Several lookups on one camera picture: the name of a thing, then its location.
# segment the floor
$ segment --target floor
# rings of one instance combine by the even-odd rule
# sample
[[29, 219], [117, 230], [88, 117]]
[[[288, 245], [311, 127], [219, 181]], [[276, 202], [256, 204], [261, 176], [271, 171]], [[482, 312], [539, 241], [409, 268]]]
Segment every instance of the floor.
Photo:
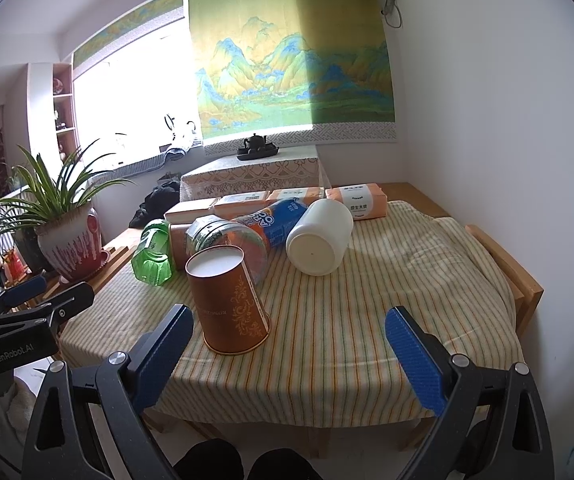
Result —
[[[16, 368], [15, 374], [37, 394], [42, 383], [42, 373], [35, 369], [45, 370], [48, 366], [49, 360], [42, 359], [31, 365]], [[92, 416], [114, 478], [131, 479], [113, 444], [100, 407], [92, 406]], [[333, 430], [329, 457], [310, 462], [325, 480], [394, 480], [412, 456], [411, 452], [397, 451], [397, 444], [410, 428], [410, 423], [401, 422], [371, 428]], [[292, 447], [297, 450], [300, 442], [299, 429], [289, 426], [220, 424], [218, 429], [237, 447], [246, 472], [254, 460], [264, 452], [280, 447]], [[203, 440], [182, 421], [171, 424], [165, 433], [153, 432], [153, 435], [172, 464], [182, 458], [190, 447]], [[448, 478], [460, 479], [462, 475], [452, 474]]]

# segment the green plastic bottle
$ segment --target green plastic bottle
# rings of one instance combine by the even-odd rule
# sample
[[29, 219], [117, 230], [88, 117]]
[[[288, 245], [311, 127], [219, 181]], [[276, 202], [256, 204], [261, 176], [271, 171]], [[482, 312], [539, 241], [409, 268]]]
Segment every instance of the green plastic bottle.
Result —
[[171, 278], [173, 267], [169, 222], [152, 220], [142, 230], [140, 243], [131, 259], [133, 275], [141, 282], [158, 286]]

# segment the tablecloth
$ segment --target tablecloth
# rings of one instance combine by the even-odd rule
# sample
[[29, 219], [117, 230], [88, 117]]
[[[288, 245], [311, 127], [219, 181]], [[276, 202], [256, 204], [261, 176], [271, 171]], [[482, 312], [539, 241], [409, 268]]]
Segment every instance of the tablecloth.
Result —
[[330, 187], [315, 146], [281, 148], [257, 160], [223, 156], [181, 177], [180, 200], [292, 187]]
[[[405, 202], [390, 202], [387, 218], [356, 222], [341, 267], [328, 276], [306, 276], [274, 250], [258, 291], [272, 325], [267, 341], [240, 356], [216, 355], [195, 316], [157, 410], [321, 428], [427, 416], [384, 337], [385, 313], [400, 304], [449, 352], [487, 367], [522, 360], [512, 294], [489, 254], [453, 219]], [[184, 275], [151, 287], [126, 266], [69, 321], [62, 352], [90, 365], [128, 350], [174, 303], [193, 307]]]

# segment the person's leg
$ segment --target person's leg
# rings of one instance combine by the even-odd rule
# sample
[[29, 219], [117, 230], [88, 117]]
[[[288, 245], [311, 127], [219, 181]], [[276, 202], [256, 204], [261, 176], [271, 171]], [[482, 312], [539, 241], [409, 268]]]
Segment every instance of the person's leg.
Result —
[[181, 480], [243, 480], [243, 462], [236, 448], [214, 438], [192, 447], [174, 470]]
[[315, 469], [292, 449], [274, 449], [258, 457], [247, 480], [322, 480]]

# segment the white container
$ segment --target white container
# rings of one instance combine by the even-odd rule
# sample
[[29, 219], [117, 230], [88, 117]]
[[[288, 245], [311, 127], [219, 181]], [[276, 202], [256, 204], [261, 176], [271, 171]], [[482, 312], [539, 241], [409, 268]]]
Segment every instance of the white container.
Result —
[[343, 203], [316, 200], [289, 233], [287, 257], [300, 272], [329, 274], [343, 261], [352, 229], [352, 214]]

